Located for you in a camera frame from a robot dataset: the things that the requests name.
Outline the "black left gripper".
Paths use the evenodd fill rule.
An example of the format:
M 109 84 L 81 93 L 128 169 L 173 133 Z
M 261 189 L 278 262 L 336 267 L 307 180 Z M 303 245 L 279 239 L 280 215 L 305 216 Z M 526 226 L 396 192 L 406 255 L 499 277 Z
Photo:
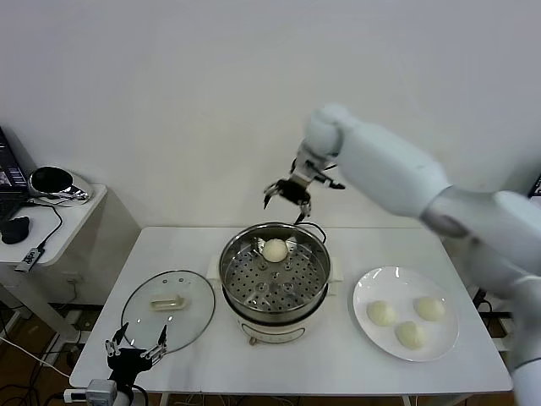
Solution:
M 132 386 L 139 373 L 150 370 L 152 365 L 157 364 L 167 353 L 167 326 L 162 328 L 156 345 L 145 351 L 119 348 L 127 329 L 126 322 L 116 330 L 112 339 L 105 341 L 107 364 L 112 370 L 109 379 L 119 386 Z

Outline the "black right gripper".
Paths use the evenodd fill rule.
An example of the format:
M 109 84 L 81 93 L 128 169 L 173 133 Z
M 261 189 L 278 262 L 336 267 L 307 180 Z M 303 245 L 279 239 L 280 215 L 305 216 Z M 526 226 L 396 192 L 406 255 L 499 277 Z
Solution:
M 303 222 L 311 216 L 311 197 L 306 187 L 291 179 L 280 179 L 269 185 L 264 190 L 264 208 L 268 206 L 271 199 L 279 195 L 299 207 L 299 215 L 295 224 Z

